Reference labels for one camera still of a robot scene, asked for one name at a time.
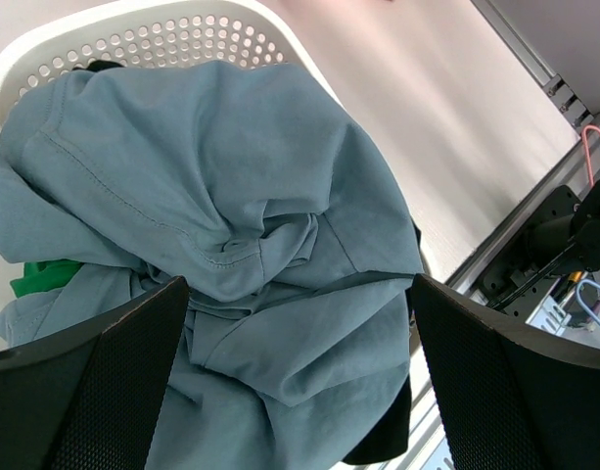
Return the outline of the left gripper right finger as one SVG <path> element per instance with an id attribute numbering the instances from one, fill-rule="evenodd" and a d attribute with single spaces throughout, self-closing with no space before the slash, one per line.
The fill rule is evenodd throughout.
<path id="1" fill-rule="evenodd" d="M 600 469 L 600 349 L 416 275 L 411 299 L 457 469 Z"/>

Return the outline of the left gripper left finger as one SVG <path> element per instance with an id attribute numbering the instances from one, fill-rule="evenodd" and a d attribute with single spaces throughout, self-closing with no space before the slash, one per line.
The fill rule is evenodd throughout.
<path id="1" fill-rule="evenodd" d="M 188 297 L 174 277 L 0 351 L 0 469 L 144 468 Z"/>

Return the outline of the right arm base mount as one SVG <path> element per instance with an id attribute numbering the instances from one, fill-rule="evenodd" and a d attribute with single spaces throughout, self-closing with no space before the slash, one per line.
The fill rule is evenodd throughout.
<path id="1" fill-rule="evenodd" d="M 486 306 L 525 316 L 562 279 L 600 270 L 600 178 L 581 199 L 554 189 L 475 283 Z"/>

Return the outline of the green t shirt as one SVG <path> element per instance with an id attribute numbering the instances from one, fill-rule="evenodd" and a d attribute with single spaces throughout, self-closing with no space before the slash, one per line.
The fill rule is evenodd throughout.
<path id="1" fill-rule="evenodd" d="M 68 259 L 28 262 L 23 265 L 23 276 L 10 286 L 17 298 L 49 292 L 65 287 L 81 267 L 81 262 Z"/>

